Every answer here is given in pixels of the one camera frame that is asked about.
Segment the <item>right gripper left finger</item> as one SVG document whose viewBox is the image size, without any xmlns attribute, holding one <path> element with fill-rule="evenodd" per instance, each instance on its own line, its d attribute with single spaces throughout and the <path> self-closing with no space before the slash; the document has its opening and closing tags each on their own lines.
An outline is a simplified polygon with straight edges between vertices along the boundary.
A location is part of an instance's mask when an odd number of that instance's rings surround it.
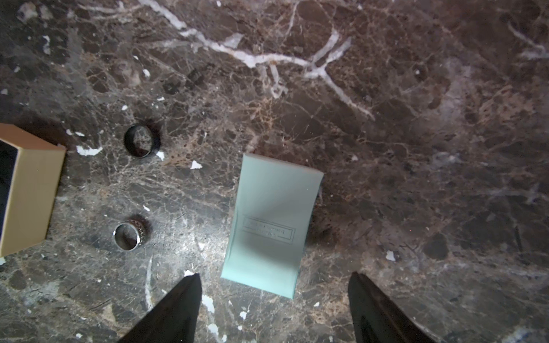
<svg viewBox="0 0 549 343">
<path fill-rule="evenodd" d="M 200 276 L 184 277 L 120 342 L 193 342 L 201 300 Z"/>
</svg>

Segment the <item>tan box base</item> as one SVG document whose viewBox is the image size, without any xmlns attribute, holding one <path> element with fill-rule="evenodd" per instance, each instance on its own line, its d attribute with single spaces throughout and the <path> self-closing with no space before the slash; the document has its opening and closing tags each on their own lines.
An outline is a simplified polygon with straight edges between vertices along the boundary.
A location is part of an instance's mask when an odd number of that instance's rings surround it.
<svg viewBox="0 0 549 343">
<path fill-rule="evenodd" d="M 45 240 L 67 149 L 1 125 L 1 256 Z"/>
</svg>

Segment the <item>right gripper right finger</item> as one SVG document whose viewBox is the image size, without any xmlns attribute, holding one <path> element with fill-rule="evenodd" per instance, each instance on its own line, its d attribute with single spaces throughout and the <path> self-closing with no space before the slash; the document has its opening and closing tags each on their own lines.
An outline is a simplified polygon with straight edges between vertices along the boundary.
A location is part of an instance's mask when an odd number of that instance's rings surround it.
<svg viewBox="0 0 549 343">
<path fill-rule="evenodd" d="M 435 340 L 366 275 L 358 272 L 351 274 L 348 298 L 357 342 L 434 343 Z"/>
</svg>

